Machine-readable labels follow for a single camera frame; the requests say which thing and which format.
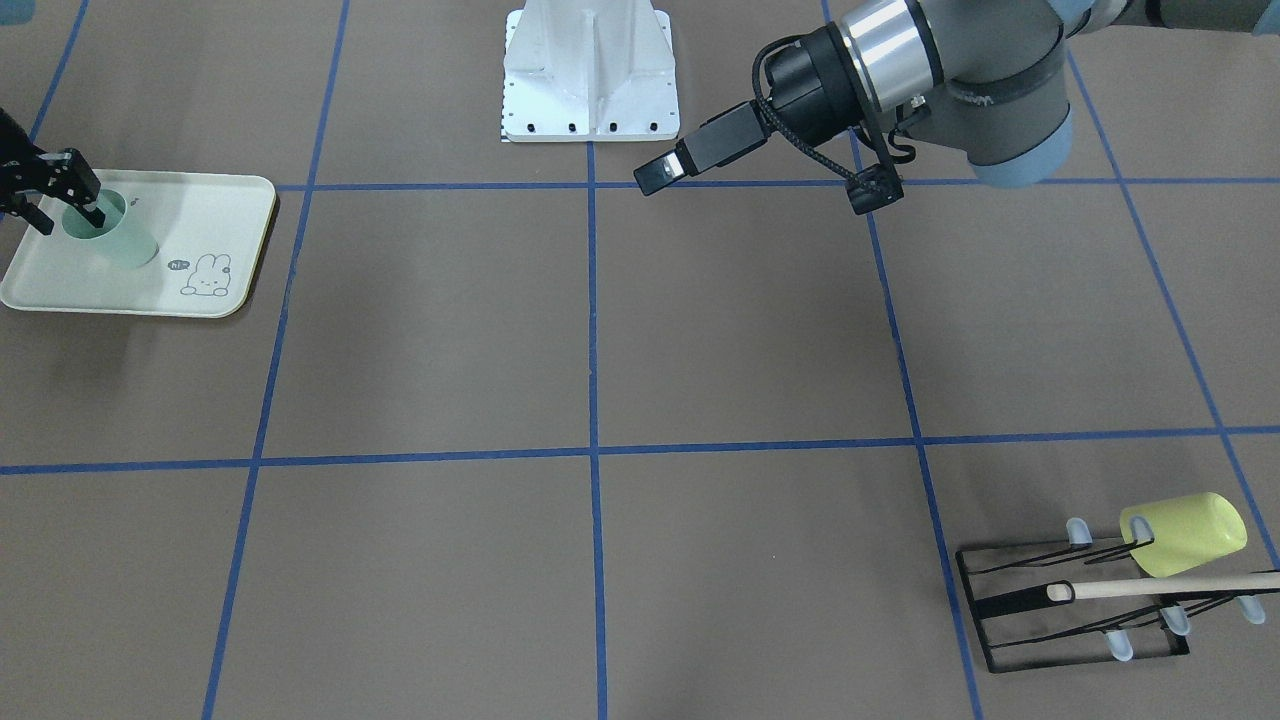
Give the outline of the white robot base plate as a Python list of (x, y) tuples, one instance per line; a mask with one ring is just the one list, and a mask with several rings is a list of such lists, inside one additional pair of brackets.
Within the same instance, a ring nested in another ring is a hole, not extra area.
[(504, 29), (502, 141), (677, 137), (672, 20), (653, 3), (526, 1)]

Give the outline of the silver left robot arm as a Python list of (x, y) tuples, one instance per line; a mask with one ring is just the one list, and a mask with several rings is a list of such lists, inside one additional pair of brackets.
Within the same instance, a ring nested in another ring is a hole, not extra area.
[(864, 1), (762, 47), (751, 97), (639, 167), (645, 195), (763, 146), (772, 135), (835, 173), (865, 215), (902, 197), (923, 142), (964, 152), (975, 178), (1020, 188), (1073, 145), (1068, 44), (1114, 26), (1277, 32), (1275, 1)]

